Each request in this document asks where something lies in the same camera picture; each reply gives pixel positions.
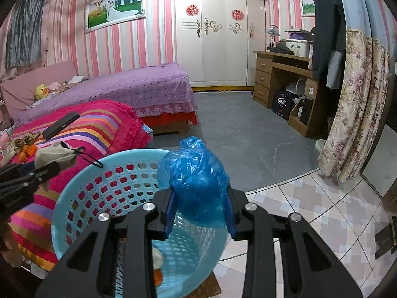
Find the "blue plastic bag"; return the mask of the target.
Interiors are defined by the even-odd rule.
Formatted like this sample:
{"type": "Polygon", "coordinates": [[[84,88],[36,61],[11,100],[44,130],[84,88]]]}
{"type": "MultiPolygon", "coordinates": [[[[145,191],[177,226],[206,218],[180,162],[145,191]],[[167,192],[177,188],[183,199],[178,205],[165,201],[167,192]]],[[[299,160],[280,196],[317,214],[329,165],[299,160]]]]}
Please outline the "blue plastic bag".
{"type": "Polygon", "coordinates": [[[177,211],[199,227],[226,226],[223,208],[230,184],[220,159],[198,137],[188,137],[180,148],[160,160],[160,189],[170,189],[176,196],[177,211]]]}

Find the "brown paper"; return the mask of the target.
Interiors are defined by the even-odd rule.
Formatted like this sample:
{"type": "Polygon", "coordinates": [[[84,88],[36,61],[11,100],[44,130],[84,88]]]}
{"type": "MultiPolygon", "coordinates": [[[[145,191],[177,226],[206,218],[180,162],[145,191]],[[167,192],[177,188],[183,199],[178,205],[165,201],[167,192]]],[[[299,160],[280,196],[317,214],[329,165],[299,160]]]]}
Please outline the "brown paper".
{"type": "Polygon", "coordinates": [[[41,132],[28,132],[23,136],[19,136],[18,138],[10,142],[10,144],[8,144],[4,153],[12,155],[19,154],[26,146],[33,145],[40,137],[40,135],[41,132]]]}

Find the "orange peel fragment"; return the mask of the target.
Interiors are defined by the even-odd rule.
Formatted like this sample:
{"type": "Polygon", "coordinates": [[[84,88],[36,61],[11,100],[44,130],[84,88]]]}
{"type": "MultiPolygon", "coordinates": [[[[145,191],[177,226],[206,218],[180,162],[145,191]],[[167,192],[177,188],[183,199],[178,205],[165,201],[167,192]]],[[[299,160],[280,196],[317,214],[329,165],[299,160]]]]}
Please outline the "orange peel fragment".
{"type": "Polygon", "coordinates": [[[20,163],[25,163],[27,161],[27,155],[25,152],[21,151],[18,155],[18,160],[20,163]]]}

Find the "orange peel cup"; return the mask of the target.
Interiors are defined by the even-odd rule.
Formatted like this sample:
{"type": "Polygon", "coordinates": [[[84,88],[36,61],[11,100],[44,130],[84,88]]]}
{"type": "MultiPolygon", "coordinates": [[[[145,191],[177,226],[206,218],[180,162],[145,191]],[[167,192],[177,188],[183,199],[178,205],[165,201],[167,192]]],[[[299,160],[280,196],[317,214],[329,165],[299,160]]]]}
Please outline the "orange peel cup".
{"type": "Polygon", "coordinates": [[[32,144],[27,148],[26,153],[28,154],[28,156],[34,156],[36,154],[36,152],[38,151],[38,147],[36,146],[36,144],[32,144]]]}

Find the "light blue plastic basket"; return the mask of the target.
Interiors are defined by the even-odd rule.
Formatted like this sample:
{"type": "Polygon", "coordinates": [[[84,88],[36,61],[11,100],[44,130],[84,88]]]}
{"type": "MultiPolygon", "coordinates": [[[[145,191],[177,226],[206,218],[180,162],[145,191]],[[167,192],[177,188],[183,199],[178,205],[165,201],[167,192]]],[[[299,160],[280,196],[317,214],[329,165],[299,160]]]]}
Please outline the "light blue plastic basket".
{"type": "MultiPolygon", "coordinates": [[[[160,189],[158,165],[162,149],[134,149],[101,159],[103,168],[88,165],[59,195],[53,211],[51,239],[62,258],[82,231],[100,214],[122,216],[152,200],[160,189]]],[[[166,241],[153,241],[164,258],[158,297],[185,297],[216,267],[227,242],[225,228],[199,227],[176,214],[166,241]]]]}

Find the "black phone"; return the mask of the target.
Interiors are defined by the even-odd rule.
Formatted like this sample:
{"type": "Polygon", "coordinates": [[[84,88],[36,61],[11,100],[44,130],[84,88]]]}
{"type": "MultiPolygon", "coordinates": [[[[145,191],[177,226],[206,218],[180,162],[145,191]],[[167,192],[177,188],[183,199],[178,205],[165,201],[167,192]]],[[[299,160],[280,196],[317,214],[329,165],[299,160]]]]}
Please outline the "black phone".
{"type": "Polygon", "coordinates": [[[75,122],[79,117],[80,115],[77,112],[69,112],[42,132],[44,139],[46,141],[50,140],[71,123],[75,122]]]}

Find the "pink headboard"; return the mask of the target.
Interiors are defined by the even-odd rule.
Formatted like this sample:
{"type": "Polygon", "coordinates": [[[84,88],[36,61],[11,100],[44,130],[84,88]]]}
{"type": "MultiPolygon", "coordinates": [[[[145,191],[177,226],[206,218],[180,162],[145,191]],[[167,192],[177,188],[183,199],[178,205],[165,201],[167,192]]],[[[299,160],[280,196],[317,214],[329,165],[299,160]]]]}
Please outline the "pink headboard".
{"type": "Polygon", "coordinates": [[[1,95],[9,116],[16,119],[26,106],[34,103],[35,91],[39,85],[70,81],[75,75],[77,70],[74,64],[67,61],[41,67],[4,81],[1,84],[1,95]]]}

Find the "striped pink bed blanket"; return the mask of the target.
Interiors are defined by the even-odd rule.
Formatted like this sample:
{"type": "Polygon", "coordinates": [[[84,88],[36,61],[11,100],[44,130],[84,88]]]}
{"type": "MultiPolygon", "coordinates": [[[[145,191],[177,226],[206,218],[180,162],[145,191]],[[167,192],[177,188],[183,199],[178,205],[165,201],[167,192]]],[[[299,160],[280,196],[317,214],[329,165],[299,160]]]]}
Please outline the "striped pink bed blanket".
{"type": "MultiPolygon", "coordinates": [[[[55,110],[16,128],[11,139],[22,138],[28,133],[40,134],[70,112],[77,112],[79,118],[48,141],[44,137],[37,138],[37,147],[64,141],[73,148],[83,146],[86,153],[102,159],[120,151],[144,148],[152,140],[143,120],[130,106],[108,100],[55,110]]],[[[50,271],[57,262],[50,232],[57,199],[68,182],[87,165],[86,161],[78,158],[75,167],[53,178],[48,190],[39,189],[34,202],[11,218],[11,228],[20,252],[46,271],[50,271]]]]}

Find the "yellow duck plush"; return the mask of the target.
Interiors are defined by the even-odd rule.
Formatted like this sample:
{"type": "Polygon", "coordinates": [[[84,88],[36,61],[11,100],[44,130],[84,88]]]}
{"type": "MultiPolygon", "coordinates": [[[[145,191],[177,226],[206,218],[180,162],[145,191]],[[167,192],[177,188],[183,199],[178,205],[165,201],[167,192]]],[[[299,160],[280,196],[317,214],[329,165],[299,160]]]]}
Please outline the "yellow duck plush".
{"type": "Polygon", "coordinates": [[[35,100],[39,101],[44,98],[46,98],[49,94],[49,89],[45,84],[40,84],[36,89],[35,89],[35,100]]]}

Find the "wooden desk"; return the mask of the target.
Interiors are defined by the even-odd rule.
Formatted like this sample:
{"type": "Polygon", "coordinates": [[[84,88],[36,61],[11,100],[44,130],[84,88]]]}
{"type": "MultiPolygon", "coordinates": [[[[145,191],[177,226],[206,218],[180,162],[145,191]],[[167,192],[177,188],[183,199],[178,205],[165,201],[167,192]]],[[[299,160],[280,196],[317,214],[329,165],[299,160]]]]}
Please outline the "wooden desk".
{"type": "Polygon", "coordinates": [[[266,51],[255,54],[253,100],[272,110],[277,89],[298,95],[287,120],[289,126],[303,137],[322,137],[326,132],[326,90],[309,70],[309,58],[266,51]]]}

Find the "purple dotted bed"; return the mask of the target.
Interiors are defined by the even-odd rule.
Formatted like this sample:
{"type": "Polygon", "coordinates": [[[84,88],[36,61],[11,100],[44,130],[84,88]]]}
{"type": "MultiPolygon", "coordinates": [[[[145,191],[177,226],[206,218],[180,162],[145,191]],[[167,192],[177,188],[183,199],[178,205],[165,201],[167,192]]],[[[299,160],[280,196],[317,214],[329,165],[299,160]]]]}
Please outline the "purple dotted bed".
{"type": "Polygon", "coordinates": [[[37,106],[9,113],[22,126],[55,110],[97,100],[124,103],[142,118],[197,110],[188,74],[178,63],[165,63],[93,77],[37,106]]]}

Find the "black box under desk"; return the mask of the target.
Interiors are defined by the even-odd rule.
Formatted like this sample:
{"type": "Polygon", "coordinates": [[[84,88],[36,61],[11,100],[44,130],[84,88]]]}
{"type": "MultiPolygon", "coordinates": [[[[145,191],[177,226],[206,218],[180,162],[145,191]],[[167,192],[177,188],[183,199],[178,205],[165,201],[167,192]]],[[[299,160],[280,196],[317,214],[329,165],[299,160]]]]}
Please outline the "black box under desk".
{"type": "Polygon", "coordinates": [[[274,93],[272,111],[283,119],[288,120],[296,98],[298,98],[296,94],[277,89],[274,93]]]}

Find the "grey hanging cloth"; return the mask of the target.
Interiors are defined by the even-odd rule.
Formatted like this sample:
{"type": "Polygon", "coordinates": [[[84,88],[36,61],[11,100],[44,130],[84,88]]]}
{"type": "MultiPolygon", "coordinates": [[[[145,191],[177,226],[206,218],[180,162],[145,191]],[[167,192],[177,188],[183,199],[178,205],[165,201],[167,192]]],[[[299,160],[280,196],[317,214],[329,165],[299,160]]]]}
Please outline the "grey hanging cloth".
{"type": "Polygon", "coordinates": [[[7,35],[6,68],[22,67],[42,58],[45,0],[17,0],[7,35]]]}

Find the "floral curtain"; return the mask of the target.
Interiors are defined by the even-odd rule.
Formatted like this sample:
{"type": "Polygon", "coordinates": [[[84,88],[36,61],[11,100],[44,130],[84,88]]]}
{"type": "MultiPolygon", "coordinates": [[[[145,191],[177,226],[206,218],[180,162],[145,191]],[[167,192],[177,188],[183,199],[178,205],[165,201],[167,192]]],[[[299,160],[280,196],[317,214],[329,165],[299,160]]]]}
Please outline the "floral curtain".
{"type": "Polygon", "coordinates": [[[338,108],[318,163],[340,182],[363,167],[386,103],[390,53],[378,39],[347,30],[347,52],[338,108]]]}

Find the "white storage box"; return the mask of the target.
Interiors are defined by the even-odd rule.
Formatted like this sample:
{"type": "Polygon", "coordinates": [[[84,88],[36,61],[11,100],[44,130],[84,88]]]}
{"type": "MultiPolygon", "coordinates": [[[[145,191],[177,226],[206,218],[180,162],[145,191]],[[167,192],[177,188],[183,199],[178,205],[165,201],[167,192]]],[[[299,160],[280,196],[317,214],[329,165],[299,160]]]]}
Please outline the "white storage box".
{"type": "Polygon", "coordinates": [[[298,39],[286,39],[286,47],[296,56],[296,57],[309,57],[309,42],[307,40],[298,39]]]}

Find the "desk lamp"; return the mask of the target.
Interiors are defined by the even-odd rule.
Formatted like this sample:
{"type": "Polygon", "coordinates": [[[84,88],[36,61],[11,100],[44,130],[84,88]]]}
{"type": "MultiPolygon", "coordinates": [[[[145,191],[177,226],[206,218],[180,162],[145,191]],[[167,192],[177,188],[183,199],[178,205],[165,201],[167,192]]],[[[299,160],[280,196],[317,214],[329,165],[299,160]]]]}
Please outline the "desk lamp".
{"type": "Polygon", "coordinates": [[[280,36],[278,26],[276,26],[275,24],[272,24],[269,28],[267,28],[266,33],[270,36],[270,38],[269,38],[270,47],[274,47],[275,38],[277,36],[280,36]]]}

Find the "black hanging garment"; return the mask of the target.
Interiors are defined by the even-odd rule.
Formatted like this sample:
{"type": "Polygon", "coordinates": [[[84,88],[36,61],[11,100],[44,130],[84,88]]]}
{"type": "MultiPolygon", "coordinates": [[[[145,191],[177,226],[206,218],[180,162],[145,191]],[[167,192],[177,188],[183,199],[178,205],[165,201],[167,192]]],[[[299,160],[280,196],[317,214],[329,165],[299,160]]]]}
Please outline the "black hanging garment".
{"type": "Polygon", "coordinates": [[[313,76],[326,87],[339,89],[346,55],[346,22],[342,0],[314,1],[313,76]]]}

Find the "white wardrobe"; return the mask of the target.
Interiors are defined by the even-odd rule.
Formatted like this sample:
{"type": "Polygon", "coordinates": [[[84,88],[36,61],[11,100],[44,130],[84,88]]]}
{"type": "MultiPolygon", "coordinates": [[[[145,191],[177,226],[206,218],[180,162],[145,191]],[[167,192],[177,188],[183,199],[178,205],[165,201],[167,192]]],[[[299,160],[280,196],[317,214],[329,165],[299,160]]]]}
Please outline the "white wardrobe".
{"type": "Polygon", "coordinates": [[[175,0],[177,62],[191,87],[251,87],[265,46],[263,0],[175,0]]]}

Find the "wedding photo frame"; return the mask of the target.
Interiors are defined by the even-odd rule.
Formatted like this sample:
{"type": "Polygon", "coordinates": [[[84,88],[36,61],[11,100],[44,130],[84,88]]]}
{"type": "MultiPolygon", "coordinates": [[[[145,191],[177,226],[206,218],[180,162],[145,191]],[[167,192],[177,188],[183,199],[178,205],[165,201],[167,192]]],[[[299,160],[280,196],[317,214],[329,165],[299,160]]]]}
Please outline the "wedding photo frame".
{"type": "Polygon", "coordinates": [[[85,33],[147,16],[146,0],[93,0],[85,5],[85,33]]]}

